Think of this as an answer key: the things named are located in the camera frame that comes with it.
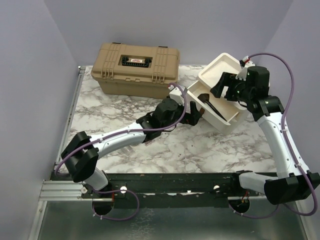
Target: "toolbox handle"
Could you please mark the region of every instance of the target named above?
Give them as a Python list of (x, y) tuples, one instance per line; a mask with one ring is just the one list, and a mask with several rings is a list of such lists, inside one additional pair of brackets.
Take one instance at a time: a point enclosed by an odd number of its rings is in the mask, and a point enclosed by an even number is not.
[(128, 62), (129, 57), (123, 56), (121, 60), (122, 66), (129, 66), (129, 67), (138, 67), (138, 68), (148, 68), (150, 63), (152, 62), (151, 58), (146, 58), (144, 63), (140, 62)]

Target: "white lid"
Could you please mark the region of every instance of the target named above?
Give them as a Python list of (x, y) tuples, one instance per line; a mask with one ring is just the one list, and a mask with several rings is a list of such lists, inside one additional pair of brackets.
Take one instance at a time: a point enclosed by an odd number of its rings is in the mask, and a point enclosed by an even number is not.
[(238, 74), (241, 71), (239, 60), (224, 52), (199, 72), (199, 81), (212, 89), (220, 80), (223, 72)]

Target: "marble table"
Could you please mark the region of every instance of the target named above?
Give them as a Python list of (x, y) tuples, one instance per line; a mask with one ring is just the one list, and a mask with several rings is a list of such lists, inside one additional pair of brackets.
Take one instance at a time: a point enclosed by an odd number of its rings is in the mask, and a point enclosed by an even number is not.
[[(159, 99), (107, 95), (85, 70), (68, 140), (80, 131), (102, 134), (126, 127), (155, 109)], [(189, 87), (203, 66), (180, 66), (179, 81)], [(225, 173), (239, 170), (274, 172), (267, 140), (250, 116), (224, 136), (204, 119), (196, 126), (178, 124), (148, 144), (114, 151), (97, 167), (106, 173)]]

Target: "gray backdrop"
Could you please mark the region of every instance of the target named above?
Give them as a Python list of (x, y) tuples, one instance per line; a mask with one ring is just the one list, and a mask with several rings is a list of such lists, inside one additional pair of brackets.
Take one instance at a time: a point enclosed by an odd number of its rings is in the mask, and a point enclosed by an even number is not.
[(42, 0), (2, 1), (0, 23), (0, 239), (25, 240), (78, 68)]
[(221, 52), (262, 51), (292, 0), (44, 0), (79, 65), (101, 43), (169, 46), (181, 64), (208, 64)]
[[(295, 77), (295, 93), (287, 121), (304, 161), (313, 172), (320, 171), (320, 1), (294, 0), (285, 19), (266, 48), (286, 59)], [(263, 57), (260, 63), (270, 70), (271, 94), (286, 103), (290, 93), (288, 71), (276, 59)], [(320, 188), (316, 190), (320, 201)], [(305, 211), (313, 207), (312, 197)], [(320, 212), (308, 218), (320, 239)]]

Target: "robotic arm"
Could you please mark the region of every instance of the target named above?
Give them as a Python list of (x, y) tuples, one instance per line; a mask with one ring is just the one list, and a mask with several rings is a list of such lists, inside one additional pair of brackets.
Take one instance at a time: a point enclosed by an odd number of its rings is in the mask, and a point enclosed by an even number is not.
[[(226, 100), (246, 104), (246, 108), (263, 130), (271, 148), (277, 177), (240, 171), (236, 173), (239, 186), (266, 195), (274, 205), (306, 199), (311, 191), (298, 166), (308, 176), (313, 188), (320, 184), (320, 176), (318, 173), (311, 173), (300, 157), (285, 123), (286, 134), (295, 155), (299, 157), (299, 164), (295, 164), (281, 128), (284, 108), (278, 97), (269, 95), (269, 71), (262, 66), (248, 65), (244, 66), (238, 75), (224, 72), (218, 84), (210, 92), (216, 98), (220, 98), (224, 87), (228, 87), (224, 96)], [(181, 118), (186, 104), (182, 95), (178, 87), (172, 87), (169, 96), (156, 107), (154, 112), (119, 130), (92, 136), (88, 136), (84, 131), (77, 133), (61, 154), (64, 159), (79, 147), (86, 146), (64, 162), (73, 181), (76, 183), (84, 181), (96, 191), (106, 188), (109, 183), (108, 177), (96, 168), (97, 161), (120, 148), (145, 143), (159, 137), (164, 127), (176, 123)], [(194, 126), (203, 113), (204, 110), (197, 110), (195, 102), (191, 101), (190, 113), (185, 113), (179, 122)]]

